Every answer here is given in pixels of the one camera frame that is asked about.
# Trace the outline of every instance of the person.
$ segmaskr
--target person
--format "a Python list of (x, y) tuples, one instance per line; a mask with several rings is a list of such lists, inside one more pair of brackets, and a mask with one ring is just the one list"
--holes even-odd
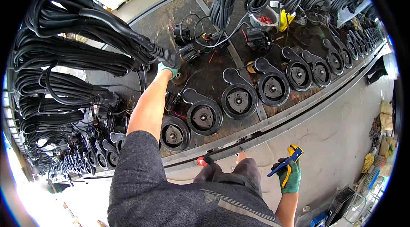
[(47, 183), (42, 183), (41, 186), (44, 190), (47, 190), (51, 194), (60, 193), (66, 188), (70, 187), (69, 184), (64, 183), (52, 183), (50, 180), (47, 180)]
[[(215, 163), (212, 179), (208, 165), (191, 184), (167, 182), (159, 140), (167, 84), (176, 74), (177, 69), (160, 63), (154, 81), (131, 114), (111, 183), (110, 226), (293, 226), (301, 177), (299, 160), (290, 162), (291, 173), (283, 188), (281, 185), (275, 213), (262, 199), (255, 160), (244, 152), (238, 154), (232, 173), (223, 173)], [(286, 175), (287, 168), (278, 172), (280, 184)]]
[(393, 80), (396, 80), (398, 77), (396, 56), (394, 55), (393, 46), (391, 44), (389, 37), (387, 41), (389, 46), (388, 51), (390, 53), (383, 55), (374, 63), (374, 65), (369, 69), (369, 71), (367, 71), (365, 75), (365, 81), (367, 86), (379, 80), (379, 78), (382, 76), (388, 75), (389, 78)]

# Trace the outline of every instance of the colored wire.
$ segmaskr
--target colored wire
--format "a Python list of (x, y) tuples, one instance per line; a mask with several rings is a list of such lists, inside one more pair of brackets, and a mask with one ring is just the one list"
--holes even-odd
[(168, 21), (168, 23), (169, 23), (169, 26), (171, 27), (172, 31), (175, 32), (175, 29), (173, 28), (173, 26), (172, 26), (172, 24), (171, 24), (171, 21)]
[(121, 115), (122, 113), (124, 113), (124, 112), (126, 112), (126, 111), (130, 111), (132, 108), (126, 108), (125, 110), (123, 110), (123, 111), (120, 111), (120, 112), (118, 112), (118, 113), (113, 113), (113, 112), (111, 112), (111, 115)]
[(172, 112), (173, 114), (177, 115), (178, 117), (187, 118), (187, 117), (185, 117), (185, 116), (181, 116), (181, 115), (177, 114), (175, 111), (171, 111), (171, 112)]
[(245, 37), (246, 44), (249, 46), (248, 38), (247, 38), (246, 35), (245, 35), (245, 31), (244, 31), (243, 29), (241, 29), (241, 30), (242, 30), (243, 36)]
[(211, 63), (212, 58), (214, 57), (214, 54), (216, 53), (216, 50), (214, 50), (214, 53), (211, 55), (211, 58), (209, 59), (208, 63)]

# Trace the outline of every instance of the workbench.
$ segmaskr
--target workbench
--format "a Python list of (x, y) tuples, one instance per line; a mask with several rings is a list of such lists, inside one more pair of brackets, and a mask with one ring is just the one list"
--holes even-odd
[[(213, 0), (167, 0), (131, 21), (130, 26), (136, 32), (149, 37), (152, 42), (161, 45), (164, 48), (178, 51), (172, 38), (173, 31), (170, 25), (175, 26), (176, 24), (180, 24), (182, 18), (188, 14), (195, 13), (199, 17), (207, 16), (212, 1)], [(228, 34), (233, 31), (239, 20), (244, 14), (246, 14), (243, 5), (244, 0), (236, 0), (230, 25), (225, 30)], [(195, 16), (190, 16), (184, 23), (184, 25), (188, 25), (191, 29), (191, 35), (193, 34), (192, 30), (196, 20), (197, 18)], [(208, 18), (204, 19), (203, 26), (203, 33), (213, 33), (216, 31)], [(325, 37), (332, 40), (326, 27), (321, 26), (318, 28), (321, 29)], [(272, 35), (275, 34), (276, 29), (272, 29), (270, 33)], [(285, 40), (286, 39), (280, 39), (275, 43), (281, 47), (284, 47)], [(201, 48), (195, 42), (193, 44), (197, 49)], [(304, 46), (299, 44), (293, 39), (293, 36), (289, 34), (286, 41), (286, 46), (293, 47), (296, 45), (310, 51), (312, 54), (320, 56), (323, 59), (326, 58), (327, 50), (323, 48), (322, 39), (318, 36), (313, 38), (312, 43), (309, 46)], [(115, 51), (115, 49), (110, 46), (105, 46), (104, 49)], [(212, 69), (220, 71), (199, 72), (193, 76), (187, 84), (187, 87), (196, 89), (199, 93), (212, 98), (220, 104), (222, 92), (229, 86), (229, 84), (222, 78), (223, 70), (228, 67), (243, 67), (249, 61), (253, 61), (258, 57), (264, 56), (265, 53), (250, 50), (250, 48), (246, 45), (242, 32), (239, 31), (230, 39), (230, 46), (228, 47), (228, 50), (221, 53), (216, 53), (209, 62), (211, 54), (212, 53), (205, 53), (191, 62), (182, 64), (180, 72), (186, 73), (187, 76), (190, 76), (198, 69)], [(312, 86), (305, 92), (291, 90), (289, 99), (280, 107), (269, 107), (259, 101), (259, 107), (256, 113), (241, 121), (233, 120), (224, 114), (223, 124), (217, 133), (210, 136), (199, 136), (191, 132), (191, 142), (188, 148), (182, 152), (171, 152), (161, 147), (161, 157), (163, 158), (166, 171), (193, 166), (193, 159), (198, 156), (205, 155), (210, 149), (214, 149), (215, 151), (209, 155), (219, 153), (219, 156), (214, 158), (214, 160), (216, 160), (218, 158), (229, 156), (230, 154), (245, 150), (252, 144), (252, 142), (247, 143), (247, 141), (253, 141), (253, 144), (255, 144), (256, 140), (259, 143), (263, 142), (261, 137), (264, 137), (269, 131), (272, 131), (275, 128), (297, 118), (298, 115), (323, 101), (333, 92), (341, 89), (347, 82), (353, 78), (357, 78), (357, 73), (361, 68), (368, 65), (369, 62), (374, 63), (375, 55), (377, 55), (377, 53), (372, 53), (371, 55), (365, 57), (359, 57), (358, 60), (353, 61), (353, 67), (351, 69), (344, 69), (341, 76), (332, 74), (332, 82), (326, 88), (317, 87), (313, 83)], [(269, 55), (266, 56), (266, 59), (278, 69), (284, 70), (286, 68), (286, 63), (284, 63), (281, 58), (280, 51), (277, 49), (272, 49)], [(123, 78), (116, 78), (109, 73), (102, 71), (86, 71), (86, 73), (86, 80), (93, 84), (122, 83), (132, 87), (135, 90), (142, 90), (144, 86), (144, 75), (137, 72), (129, 73)], [(151, 65), (151, 69), (146, 74), (146, 86), (153, 81), (156, 73), (156, 64), (153, 64)], [(246, 71), (246, 69), (240, 70), (240, 74), (253, 84), (255, 84), (261, 76), (260, 74), (250, 74)], [(167, 90), (174, 94), (178, 94), (181, 92), (183, 86), (184, 83), (176, 85), (173, 81), (170, 81)], [(122, 86), (108, 87), (108, 89), (121, 96), (129, 108), (136, 105), (138, 98), (141, 95), (141, 92), (132, 91)], [(175, 113), (181, 116), (186, 116), (189, 107), (190, 105), (181, 101), (180, 106), (175, 108)], [(237, 140), (241, 140), (239, 145), (231, 145)], [(224, 148), (224, 145), (226, 144), (230, 144), (230, 146)]]

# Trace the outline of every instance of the green work glove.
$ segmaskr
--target green work glove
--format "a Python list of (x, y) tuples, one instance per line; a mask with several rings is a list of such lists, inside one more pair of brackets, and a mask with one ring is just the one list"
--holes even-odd
[(169, 80), (171, 80), (172, 78), (174, 78), (174, 77), (177, 75), (177, 73), (178, 73), (178, 69), (172, 69), (172, 68), (170, 68), (170, 67), (164, 66), (164, 64), (162, 64), (162, 62), (160, 62), (160, 63), (158, 64), (158, 71), (157, 71), (157, 73), (161, 72), (161, 71), (164, 70), (164, 69), (169, 69), (169, 70), (171, 70), (171, 72), (172, 72), (172, 77), (171, 77)]
[[(278, 160), (279, 163), (275, 163), (272, 166), (271, 170), (278, 167), (285, 160), (286, 158), (280, 158)], [(289, 166), (291, 168), (291, 171), (290, 171), (290, 175), (284, 187), (283, 187), (283, 182), (285, 181), (286, 176), (287, 176), (287, 167), (284, 166), (283, 168), (281, 168), (279, 171), (276, 172), (276, 174), (279, 176), (279, 184), (280, 184), (280, 189), (282, 190), (282, 193), (295, 193), (299, 191), (300, 177), (302, 176), (302, 174), (300, 172), (300, 163), (299, 163), (300, 159), (296, 161), (297, 163), (295, 163), (292, 159), (289, 160)]]

